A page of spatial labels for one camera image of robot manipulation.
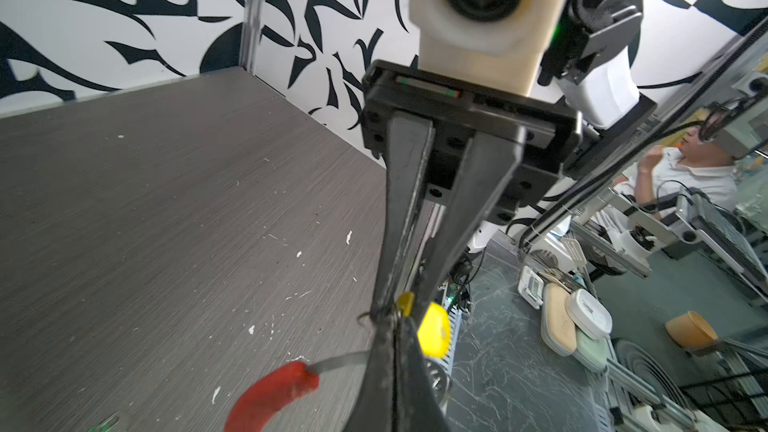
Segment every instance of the man's hand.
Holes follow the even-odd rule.
[[[661,162],[661,159],[664,158],[664,148],[662,146],[653,146],[647,154],[643,156],[643,158],[640,159],[638,162],[638,171],[639,172],[650,172],[656,167],[656,165]]]
[[[614,187],[618,186],[622,182],[628,182],[629,179],[624,174],[621,174],[619,177],[614,179]]]

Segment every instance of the marble surface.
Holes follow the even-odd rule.
[[[475,310],[459,331],[448,423],[455,432],[595,431],[605,379],[542,342],[541,314],[517,292],[520,262],[505,239],[491,240],[472,281]]]

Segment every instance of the white camera housing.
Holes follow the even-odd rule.
[[[421,29],[419,69],[526,96],[564,2],[520,0],[508,16],[481,22],[449,0],[410,0],[411,22]]]

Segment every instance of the green light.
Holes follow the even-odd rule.
[[[558,24],[557,24],[557,25],[554,27],[554,32],[552,33],[552,41],[550,41],[550,43],[552,43],[552,42],[555,42],[555,41],[556,41],[556,39],[558,38],[558,35],[560,35],[560,31],[561,31],[561,30],[562,30],[562,27],[560,26],[560,23],[558,23]]]

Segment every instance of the yellow plastic piece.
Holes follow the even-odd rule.
[[[422,325],[418,328],[418,342],[424,355],[434,358],[445,357],[451,345],[448,312],[435,302],[429,305]]]
[[[397,299],[397,307],[400,309],[400,313],[403,317],[410,317],[413,311],[413,301],[416,300],[416,295],[413,292],[405,292]]]
[[[702,348],[717,340],[717,332],[696,312],[686,312],[664,324],[667,333],[682,348]]]

